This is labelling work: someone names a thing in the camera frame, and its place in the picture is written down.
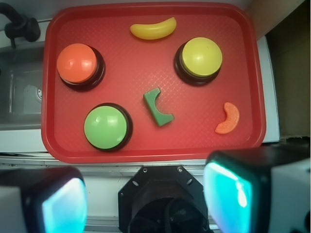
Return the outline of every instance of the textured tray surface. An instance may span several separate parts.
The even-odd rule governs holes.
[[[262,142],[262,84],[256,42],[247,19],[228,5],[174,6],[79,7],[53,19],[45,50],[42,118],[43,140],[53,156],[72,163],[194,159],[206,158],[211,149],[254,147]],[[144,41],[129,31],[134,23],[170,17],[176,18],[177,28],[166,38]],[[180,45],[198,36],[218,44],[223,64],[215,80],[195,87],[177,77],[173,58]],[[104,79],[90,91],[68,88],[57,73],[57,56],[72,43],[96,48],[105,60]],[[143,94],[156,87],[161,89],[157,107],[175,116],[163,127],[156,125],[143,101]],[[234,131],[219,135],[214,130],[225,120],[227,101],[238,107],[241,117]],[[105,102],[124,107],[134,124],[130,142],[114,153],[97,151],[84,135],[87,114]]]

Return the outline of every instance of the metal sink basin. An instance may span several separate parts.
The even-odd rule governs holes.
[[[0,131],[41,127],[44,42],[0,49]]]

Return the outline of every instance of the wall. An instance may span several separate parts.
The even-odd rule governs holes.
[[[267,34],[281,138],[310,136],[310,1]]]

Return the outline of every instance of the yellow banana toy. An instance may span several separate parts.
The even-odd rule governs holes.
[[[155,24],[133,24],[131,33],[144,40],[156,40],[170,35],[176,28],[174,17]]]

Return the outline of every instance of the green foam piece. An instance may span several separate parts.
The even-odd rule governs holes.
[[[157,87],[144,94],[145,102],[154,116],[158,126],[165,125],[175,119],[173,114],[163,114],[156,108],[156,98],[160,95],[160,93],[161,90]]]

